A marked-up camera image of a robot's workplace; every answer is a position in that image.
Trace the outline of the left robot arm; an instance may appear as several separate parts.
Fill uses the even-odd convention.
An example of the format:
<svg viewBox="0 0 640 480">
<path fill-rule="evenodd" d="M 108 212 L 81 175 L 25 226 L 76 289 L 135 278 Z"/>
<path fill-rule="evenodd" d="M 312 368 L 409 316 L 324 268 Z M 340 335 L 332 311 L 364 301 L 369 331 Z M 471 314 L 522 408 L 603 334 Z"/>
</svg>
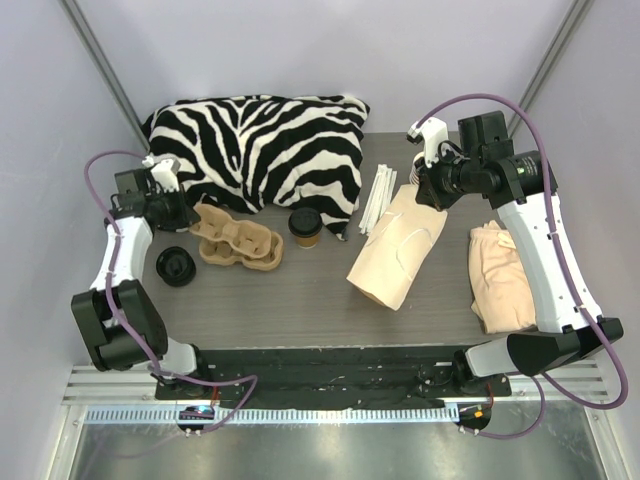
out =
<svg viewBox="0 0 640 480">
<path fill-rule="evenodd" d="M 178 377 L 190 398 L 205 397 L 212 373 L 198 351 L 169 337 L 142 285 L 147 252 L 159 230 L 185 230 L 200 219 L 176 174 L 160 166 L 116 174 L 117 191 L 102 208 L 107 245 L 95 280 L 71 300 L 71 310 L 93 365 L 126 371 L 147 365 L 159 377 Z"/>
</svg>

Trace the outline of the single paper cup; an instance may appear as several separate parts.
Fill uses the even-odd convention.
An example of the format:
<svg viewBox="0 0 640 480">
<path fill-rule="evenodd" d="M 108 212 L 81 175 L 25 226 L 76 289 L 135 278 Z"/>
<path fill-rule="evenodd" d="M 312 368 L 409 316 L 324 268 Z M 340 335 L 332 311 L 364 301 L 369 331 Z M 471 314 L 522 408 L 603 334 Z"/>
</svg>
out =
<svg viewBox="0 0 640 480">
<path fill-rule="evenodd" d="M 320 239 L 320 234 L 317 233 L 315 235 L 312 236 L 307 236 L 307 237 L 302 237 L 302 236 L 294 236 L 294 240 L 296 242 L 296 244 L 300 247 L 300 248 L 304 248 L 304 249 L 309 249 L 309 248 L 313 248 L 314 246 L 316 246 L 319 242 Z"/>
</svg>

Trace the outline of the brown paper bag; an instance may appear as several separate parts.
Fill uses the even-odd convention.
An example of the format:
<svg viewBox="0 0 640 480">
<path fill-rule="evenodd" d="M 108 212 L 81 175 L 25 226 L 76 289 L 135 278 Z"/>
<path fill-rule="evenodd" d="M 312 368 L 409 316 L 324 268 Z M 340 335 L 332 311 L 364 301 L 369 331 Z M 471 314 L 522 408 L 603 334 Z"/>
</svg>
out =
<svg viewBox="0 0 640 480">
<path fill-rule="evenodd" d="M 366 297 L 397 311 L 439 239 L 447 213 L 416 202 L 418 187 L 401 186 L 375 225 L 346 280 Z"/>
</svg>

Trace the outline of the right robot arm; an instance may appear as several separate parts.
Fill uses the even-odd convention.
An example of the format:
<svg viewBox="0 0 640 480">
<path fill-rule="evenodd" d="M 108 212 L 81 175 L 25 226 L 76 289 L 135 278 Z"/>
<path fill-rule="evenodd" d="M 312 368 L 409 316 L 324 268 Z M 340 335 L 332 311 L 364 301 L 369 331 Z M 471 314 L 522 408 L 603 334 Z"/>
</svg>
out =
<svg viewBox="0 0 640 480">
<path fill-rule="evenodd" d="M 426 148 L 418 170 L 418 203 L 446 211 L 465 195 L 479 194 L 507 227 L 531 288 L 536 326 L 501 340 L 467 349 L 451 371 L 457 391 L 472 395 L 488 377 L 519 372 L 546 376 L 549 371 L 605 351 L 628 392 L 628 379 L 613 344 L 624 330 L 607 318 L 580 272 L 561 218 L 557 183 L 536 128 L 529 129 L 535 149 L 517 154 L 505 117 L 494 111 L 462 119 L 460 142 L 441 153 L 448 136 L 439 134 L 433 113 L 407 133 Z"/>
</svg>

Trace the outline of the cardboard cup carrier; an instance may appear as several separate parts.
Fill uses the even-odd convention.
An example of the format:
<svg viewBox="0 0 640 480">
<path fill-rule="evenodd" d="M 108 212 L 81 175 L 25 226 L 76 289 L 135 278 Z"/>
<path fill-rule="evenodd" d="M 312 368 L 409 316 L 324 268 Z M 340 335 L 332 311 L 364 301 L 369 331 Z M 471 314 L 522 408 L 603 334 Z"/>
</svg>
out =
<svg viewBox="0 0 640 480">
<path fill-rule="evenodd" d="M 197 204 L 200 221 L 189 231 L 199 238 L 199 255 L 211 265 L 231 266 L 268 272 L 281 263 L 284 240 L 280 234 L 249 220 L 234 220 L 224 210 Z"/>
</svg>

